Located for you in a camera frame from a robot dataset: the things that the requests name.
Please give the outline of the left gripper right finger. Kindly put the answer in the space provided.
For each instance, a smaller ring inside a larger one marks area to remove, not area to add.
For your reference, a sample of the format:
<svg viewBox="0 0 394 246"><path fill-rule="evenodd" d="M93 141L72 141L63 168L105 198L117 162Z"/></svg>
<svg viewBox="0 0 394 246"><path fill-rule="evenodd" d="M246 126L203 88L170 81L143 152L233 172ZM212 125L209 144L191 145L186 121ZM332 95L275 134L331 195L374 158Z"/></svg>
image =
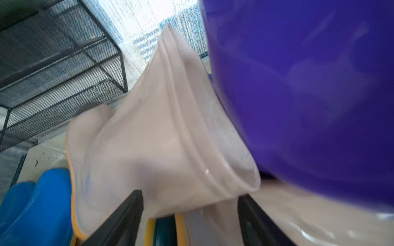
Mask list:
<svg viewBox="0 0 394 246"><path fill-rule="evenodd" d="M250 195L239 197L237 211L245 246L295 246Z"/></svg>

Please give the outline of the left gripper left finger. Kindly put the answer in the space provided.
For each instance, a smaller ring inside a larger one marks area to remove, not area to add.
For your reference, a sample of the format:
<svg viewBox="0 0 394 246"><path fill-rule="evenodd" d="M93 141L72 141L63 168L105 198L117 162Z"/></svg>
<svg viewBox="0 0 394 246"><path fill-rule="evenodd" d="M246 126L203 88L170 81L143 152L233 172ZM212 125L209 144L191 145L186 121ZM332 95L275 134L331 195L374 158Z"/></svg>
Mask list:
<svg viewBox="0 0 394 246"><path fill-rule="evenodd" d="M83 245L134 246L143 211L143 193L134 190Z"/></svg>

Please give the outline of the beige rain boot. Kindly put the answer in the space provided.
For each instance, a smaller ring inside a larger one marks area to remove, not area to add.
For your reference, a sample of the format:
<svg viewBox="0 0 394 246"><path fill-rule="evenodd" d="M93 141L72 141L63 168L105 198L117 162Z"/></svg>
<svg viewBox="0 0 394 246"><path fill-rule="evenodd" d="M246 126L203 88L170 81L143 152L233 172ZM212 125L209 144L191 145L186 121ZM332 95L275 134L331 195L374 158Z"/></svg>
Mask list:
<svg viewBox="0 0 394 246"><path fill-rule="evenodd" d="M170 26L120 107L101 104L74 117L65 140L72 226L82 240L134 190L144 215L156 218L261 185L199 55Z"/></svg>
<svg viewBox="0 0 394 246"><path fill-rule="evenodd" d="M391 246L394 215L338 203L277 180L250 196L296 246ZM188 245L244 246L238 198L184 213Z"/></svg>

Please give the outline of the purple rain boot front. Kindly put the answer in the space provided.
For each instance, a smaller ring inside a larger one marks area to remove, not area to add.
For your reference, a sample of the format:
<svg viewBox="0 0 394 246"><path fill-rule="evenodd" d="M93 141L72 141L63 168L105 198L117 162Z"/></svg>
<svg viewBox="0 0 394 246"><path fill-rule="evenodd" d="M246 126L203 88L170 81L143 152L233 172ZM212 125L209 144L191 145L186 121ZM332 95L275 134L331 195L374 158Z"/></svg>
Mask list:
<svg viewBox="0 0 394 246"><path fill-rule="evenodd" d="M258 168L394 210L393 1L200 1L213 85Z"/></svg>

